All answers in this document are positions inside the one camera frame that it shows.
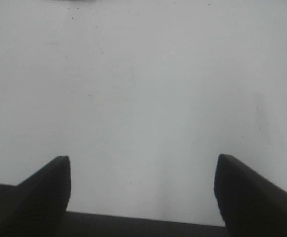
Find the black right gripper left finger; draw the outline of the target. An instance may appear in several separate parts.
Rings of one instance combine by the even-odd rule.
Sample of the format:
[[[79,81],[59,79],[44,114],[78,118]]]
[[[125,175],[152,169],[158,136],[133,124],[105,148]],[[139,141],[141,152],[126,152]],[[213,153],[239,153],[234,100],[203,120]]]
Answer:
[[[18,185],[0,184],[0,237],[53,237],[71,195],[68,156],[58,156]]]

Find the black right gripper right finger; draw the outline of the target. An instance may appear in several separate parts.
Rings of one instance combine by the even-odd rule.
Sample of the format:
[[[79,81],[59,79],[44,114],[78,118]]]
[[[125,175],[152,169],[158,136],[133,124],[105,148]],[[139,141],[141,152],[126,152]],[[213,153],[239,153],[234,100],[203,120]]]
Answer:
[[[214,194],[232,237],[287,237],[287,192],[232,155],[220,154]]]

